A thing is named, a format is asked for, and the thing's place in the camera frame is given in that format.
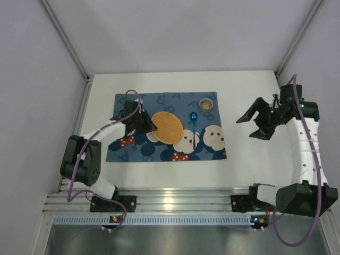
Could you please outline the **small beige ceramic cup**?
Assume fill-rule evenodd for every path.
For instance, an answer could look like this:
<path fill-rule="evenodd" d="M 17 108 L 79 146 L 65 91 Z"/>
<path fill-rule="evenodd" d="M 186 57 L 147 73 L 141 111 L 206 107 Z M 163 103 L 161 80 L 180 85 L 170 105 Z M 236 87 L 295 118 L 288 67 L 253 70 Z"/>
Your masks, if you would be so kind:
<path fill-rule="evenodd" d="M 202 112 L 208 113 L 213 109 L 214 102 L 209 98 L 202 98 L 199 101 L 199 108 Z"/>

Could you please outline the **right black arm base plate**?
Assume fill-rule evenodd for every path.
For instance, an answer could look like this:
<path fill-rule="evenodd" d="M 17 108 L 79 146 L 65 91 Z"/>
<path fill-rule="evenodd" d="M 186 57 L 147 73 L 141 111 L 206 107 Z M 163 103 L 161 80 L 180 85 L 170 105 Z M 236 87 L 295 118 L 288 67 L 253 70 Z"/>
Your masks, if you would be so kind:
<path fill-rule="evenodd" d="M 250 195 L 232 195 L 231 206 L 234 213 L 247 213 L 247 212 L 272 212 L 274 206 L 251 198 Z"/>

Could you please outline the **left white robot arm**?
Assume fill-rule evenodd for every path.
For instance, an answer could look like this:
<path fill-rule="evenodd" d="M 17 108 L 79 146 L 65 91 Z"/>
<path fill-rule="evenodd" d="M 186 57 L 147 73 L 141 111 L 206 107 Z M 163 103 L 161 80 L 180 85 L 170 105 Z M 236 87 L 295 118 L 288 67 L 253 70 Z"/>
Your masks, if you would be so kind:
<path fill-rule="evenodd" d="M 61 176 L 70 180 L 67 200 L 70 202 L 77 196 L 71 193 L 73 184 L 78 182 L 88 187 L 86 192 L 117 201 L 118 188 L 105 179 L 102 167 L 108 146 L 114 142 L 122 144 L 125 136 L 133 131 L 145 134 L 156 130 L 142 103 L 127 100 L 118 115 L 110 118 L 103 127 L 83 136 L 70 136 L 60 167 Z"/>

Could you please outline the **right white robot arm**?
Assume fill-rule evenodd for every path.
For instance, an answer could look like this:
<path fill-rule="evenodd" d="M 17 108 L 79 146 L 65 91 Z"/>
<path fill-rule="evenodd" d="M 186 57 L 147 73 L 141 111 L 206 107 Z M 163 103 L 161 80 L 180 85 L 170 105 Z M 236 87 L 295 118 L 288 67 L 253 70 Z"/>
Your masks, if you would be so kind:
<path fill-rule="evenodd" d="M 238 123 L 254 120 L 258 129 L 251 138 L 270 140 L 276 127 L 286 127 L 292 152 L 292 181 L 288 186 L 273 186 L 255 183 L 249 187 L 249 196 L 254 201 L 270 204 L 280 213 L 314 217 L 318 202 L 318 184 L 321 184 L 321 213 L 338 199 L 338 191 L 331 188 L 321 171 L 318 126 L 319 110 L 315 102 L 302 97 L 302 86 L 287 84 L 280 88 L 269 104 L 257 98 Z"/>

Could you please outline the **iridescent blue metal spoon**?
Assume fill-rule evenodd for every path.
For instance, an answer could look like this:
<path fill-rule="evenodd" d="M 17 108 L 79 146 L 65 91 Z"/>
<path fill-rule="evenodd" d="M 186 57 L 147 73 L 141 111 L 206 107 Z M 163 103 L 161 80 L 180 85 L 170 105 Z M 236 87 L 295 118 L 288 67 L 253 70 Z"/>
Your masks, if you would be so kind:
<path fill-rule="evenodd" d="M 190 121 L 192 122 L 193 125 L 193 148 L 196 148 L 196 132 L 195 132 L 195 127 L 196 127 L 196 122 L 197 122 L 197 113 L 196 112 L 191 112 L 190 113 Z"/>

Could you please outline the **orange woven round coaster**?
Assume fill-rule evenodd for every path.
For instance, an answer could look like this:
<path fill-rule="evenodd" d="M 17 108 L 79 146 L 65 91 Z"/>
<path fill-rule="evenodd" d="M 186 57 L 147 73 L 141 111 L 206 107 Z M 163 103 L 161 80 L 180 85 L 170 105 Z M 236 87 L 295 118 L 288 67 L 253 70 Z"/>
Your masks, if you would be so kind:
<path fill-rule="evenodd" d="M 151 120 L 157 127 L 153 134 L 160 142 L 173 145 L 182 139 L 184 133 L 183 124 L 173 113 L 157 112 Z"/>

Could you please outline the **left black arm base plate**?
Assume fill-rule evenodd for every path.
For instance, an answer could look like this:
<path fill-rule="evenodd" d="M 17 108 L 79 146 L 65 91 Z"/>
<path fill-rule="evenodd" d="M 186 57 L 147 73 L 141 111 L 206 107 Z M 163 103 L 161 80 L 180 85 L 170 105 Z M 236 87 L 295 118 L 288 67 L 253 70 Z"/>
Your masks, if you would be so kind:
<path fill-rule="evenodd" d="M 134 195 L 121 195 L 118 202 L 126 208 L 127 213 L 133 213 L 136 209 L 137 197 Z M 91 198 L 89 210 L 91 213 L 122 213 L 124 211 L 122 206 L 96 196 Z"/>

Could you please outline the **blue cartoon placemat cloth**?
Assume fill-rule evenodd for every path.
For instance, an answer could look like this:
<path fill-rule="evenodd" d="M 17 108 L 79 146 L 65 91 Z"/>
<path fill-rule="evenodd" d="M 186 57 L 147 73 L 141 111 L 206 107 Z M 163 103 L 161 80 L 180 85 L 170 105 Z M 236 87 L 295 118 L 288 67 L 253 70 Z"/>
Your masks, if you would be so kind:
<path fill-rule="evenodd" d="M 152 133 L 133 131 L 125 136 L 122 144 L 109 145 L 107 162 L 180 162 L 194 160 L 226 159 L 223 134 L 216 92 L 163 92 L 141 94 L 142 105 L 149 116 L 165 111 L 176 115 L 184 127 L 183 137 L 176 144 L 167 145 L 157 140 Z M 214 102 L 211 112 L 204 113 L 199 101 L 209 98 Z M 193 125 L 190 113 L 197 113 L 195 124 L 196 148 L 193 148 Z M 135 136 L 136 150 L 132 150 L 131 137 Z"/>

